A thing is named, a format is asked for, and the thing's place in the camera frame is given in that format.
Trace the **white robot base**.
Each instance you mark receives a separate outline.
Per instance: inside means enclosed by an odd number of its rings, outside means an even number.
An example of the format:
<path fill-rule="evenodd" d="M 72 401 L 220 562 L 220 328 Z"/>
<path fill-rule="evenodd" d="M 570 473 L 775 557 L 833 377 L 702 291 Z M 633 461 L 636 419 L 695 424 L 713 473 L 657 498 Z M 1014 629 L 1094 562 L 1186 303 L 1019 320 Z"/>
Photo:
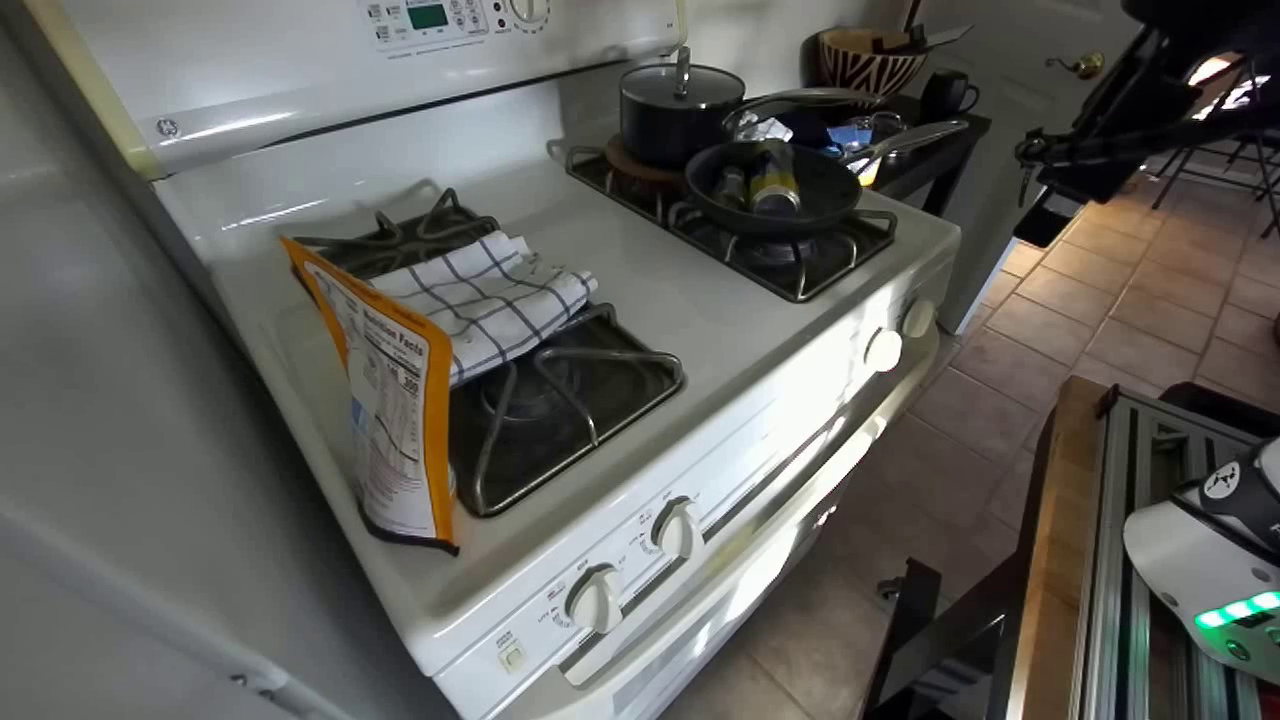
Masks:
<path fill-rule="evenodd" d="M 1280 683 L 1280 439 L 1133 512 L 1126 552 L 1206 658 Z"/>

